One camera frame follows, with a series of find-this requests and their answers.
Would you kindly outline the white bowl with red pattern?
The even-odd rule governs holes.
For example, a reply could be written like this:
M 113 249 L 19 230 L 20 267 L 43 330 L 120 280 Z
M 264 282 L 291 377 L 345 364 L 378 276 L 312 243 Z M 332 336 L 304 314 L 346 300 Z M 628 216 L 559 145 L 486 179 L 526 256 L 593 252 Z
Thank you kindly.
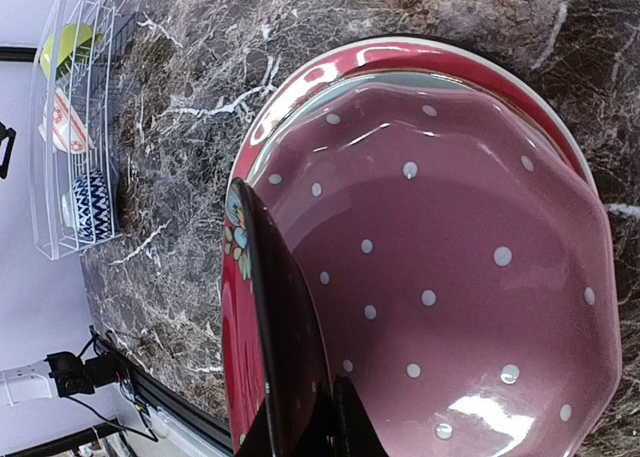
M 96 149 L 85 124 L 60 87 L 55 88 L 52 123 L 54 153 L 60 151 L 79 155 Z

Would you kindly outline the light blue plate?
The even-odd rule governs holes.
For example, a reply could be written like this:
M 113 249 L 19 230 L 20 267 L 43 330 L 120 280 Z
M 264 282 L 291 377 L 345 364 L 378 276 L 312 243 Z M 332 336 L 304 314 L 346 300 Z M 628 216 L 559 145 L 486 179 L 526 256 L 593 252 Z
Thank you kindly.
M 332 101 L 354 89 L 364 87 L 366 84 L 391 84 L 420 91 L 431 91 L 434 89 L 474 90 L 474 87 L 470 84 L 451 77 L 435 73 L 411 71 L 377 72 L 339 80 L 289 111 L 281 122 L 275 125 L 273 132 L 267 137 L 264 146 L 254 159 L 245 179 L 249 183 L 254 183 L 261 175 L 262 170 L 260 170 L 260 167 L 268 162 L 277 137 L 285 130 L 318 109 L 325 112 Z

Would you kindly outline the lime green bowl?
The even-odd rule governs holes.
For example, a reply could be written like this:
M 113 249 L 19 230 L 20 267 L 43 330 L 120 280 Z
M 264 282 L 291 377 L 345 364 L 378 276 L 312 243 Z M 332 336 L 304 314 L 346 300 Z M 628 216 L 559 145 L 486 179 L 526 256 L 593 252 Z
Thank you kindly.
M 56 78 L 62 78 L 70 72 L 73 58 L 76 58 L 77 63 L 85 62 L 91 55 L 94 42 L 101 41 L 102 34 L 85 23 L 64 26 L 58 47 Z M 54 36 L 51 35 L 45 42 L 40 55 L 40 67 L 46 77 L 50 76 L 53 44 Z

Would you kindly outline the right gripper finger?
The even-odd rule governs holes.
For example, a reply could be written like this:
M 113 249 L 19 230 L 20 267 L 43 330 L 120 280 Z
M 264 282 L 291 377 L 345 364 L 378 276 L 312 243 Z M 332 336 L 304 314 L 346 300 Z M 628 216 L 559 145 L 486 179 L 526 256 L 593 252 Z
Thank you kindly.
M 333 393 L 321 393 L 311 416 L 303 421 L 302 433 L 281 451 L 273 407 L 264 400 L 244 441 L 241 456 L 385 456 L 384 449 L 353 381 L 346 376 L 334 380 Z

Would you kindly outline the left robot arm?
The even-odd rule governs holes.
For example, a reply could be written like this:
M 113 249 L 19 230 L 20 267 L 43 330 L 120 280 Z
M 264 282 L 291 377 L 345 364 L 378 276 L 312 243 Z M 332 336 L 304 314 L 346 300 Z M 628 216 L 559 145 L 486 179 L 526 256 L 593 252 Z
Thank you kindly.
M 89 308 L 79 259 L 34 246 L 28 139 L 4 140 L 1 156 L 1 404 L 16 406 L 61 394 L 47 356 L 81 353 Z

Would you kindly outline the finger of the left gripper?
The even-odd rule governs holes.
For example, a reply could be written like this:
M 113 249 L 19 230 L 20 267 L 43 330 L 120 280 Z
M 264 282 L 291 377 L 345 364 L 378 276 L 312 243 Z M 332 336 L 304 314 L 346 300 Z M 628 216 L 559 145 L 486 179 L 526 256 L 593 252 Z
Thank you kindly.
M 6 179 L 9 173 L 11 157 L 13 153 L 13 147 L 16 140 L 16 131 L 0 124 L 0 138 L 1 138 L 1 165 L 0 165 L 0 178 Z

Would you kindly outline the pink rimmed plate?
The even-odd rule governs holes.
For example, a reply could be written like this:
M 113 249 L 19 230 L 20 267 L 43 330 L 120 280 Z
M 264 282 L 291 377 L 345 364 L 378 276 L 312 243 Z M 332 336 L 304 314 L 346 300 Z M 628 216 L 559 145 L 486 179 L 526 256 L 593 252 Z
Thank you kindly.
M 366 84 L 251 183 L 391 456 L 572 456 L 621 373 L 597 193 L 488 93 Z

